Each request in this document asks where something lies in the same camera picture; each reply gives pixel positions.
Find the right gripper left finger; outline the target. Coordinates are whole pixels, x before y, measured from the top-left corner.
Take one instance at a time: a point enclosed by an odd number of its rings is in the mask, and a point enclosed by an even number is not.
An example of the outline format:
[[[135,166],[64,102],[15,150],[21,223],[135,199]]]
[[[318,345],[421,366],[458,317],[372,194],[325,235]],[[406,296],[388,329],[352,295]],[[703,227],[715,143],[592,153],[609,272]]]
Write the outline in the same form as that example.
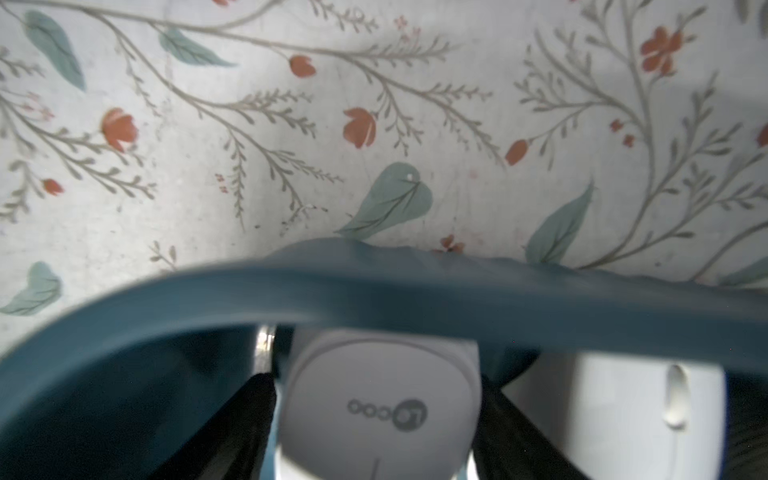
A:
[[[257,479],[277,403],[274,376],[253,375],[152,479]]]

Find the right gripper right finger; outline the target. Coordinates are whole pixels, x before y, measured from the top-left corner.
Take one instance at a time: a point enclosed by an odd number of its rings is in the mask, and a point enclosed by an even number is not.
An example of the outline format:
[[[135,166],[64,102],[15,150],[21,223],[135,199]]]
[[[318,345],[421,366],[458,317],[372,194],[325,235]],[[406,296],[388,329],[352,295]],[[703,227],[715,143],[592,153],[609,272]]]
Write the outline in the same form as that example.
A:
[[[487,377],[472,453],[483,480],[587,480]]]

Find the white scroll wheel mouse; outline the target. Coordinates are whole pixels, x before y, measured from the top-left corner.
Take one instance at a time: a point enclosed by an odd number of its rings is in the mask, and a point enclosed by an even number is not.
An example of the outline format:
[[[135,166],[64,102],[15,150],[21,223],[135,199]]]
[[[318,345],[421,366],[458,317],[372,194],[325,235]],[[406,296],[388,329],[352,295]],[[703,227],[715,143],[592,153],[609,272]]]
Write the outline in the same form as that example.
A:
[[[591,479],[717,479],[722,368],[600,353],[543,353],[504,389]]]

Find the white ribbed logo mouse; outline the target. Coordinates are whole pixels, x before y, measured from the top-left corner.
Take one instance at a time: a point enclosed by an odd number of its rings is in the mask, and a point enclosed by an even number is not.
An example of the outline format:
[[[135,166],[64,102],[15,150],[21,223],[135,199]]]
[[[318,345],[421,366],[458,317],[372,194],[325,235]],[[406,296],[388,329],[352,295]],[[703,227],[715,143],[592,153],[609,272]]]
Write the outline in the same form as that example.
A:
[[[473,341],[299,328],[281,383],[279,479],[454,479],[469,460]]]

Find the teal plastic storage box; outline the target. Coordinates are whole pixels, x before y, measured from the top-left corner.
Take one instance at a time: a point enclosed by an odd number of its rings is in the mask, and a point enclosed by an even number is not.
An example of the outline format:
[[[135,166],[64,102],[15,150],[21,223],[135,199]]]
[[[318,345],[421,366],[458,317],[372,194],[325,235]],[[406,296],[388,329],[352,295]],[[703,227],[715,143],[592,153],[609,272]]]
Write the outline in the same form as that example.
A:
[[[767,371],[762,294],[511,259],[317,239],[190,271],[66,315],[1,364],[5,479],[152,479],[255,374],[256,333],[469,340],[482,378],[518,352],[594,349]]]

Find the black ribbed logo mouse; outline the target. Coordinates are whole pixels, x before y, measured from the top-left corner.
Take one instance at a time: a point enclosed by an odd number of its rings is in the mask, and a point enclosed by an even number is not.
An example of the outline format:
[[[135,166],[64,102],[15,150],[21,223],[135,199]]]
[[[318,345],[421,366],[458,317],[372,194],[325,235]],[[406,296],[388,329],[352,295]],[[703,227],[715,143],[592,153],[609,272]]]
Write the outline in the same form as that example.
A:
[[[767,380],[727,374],[722,479],[767,480]]]

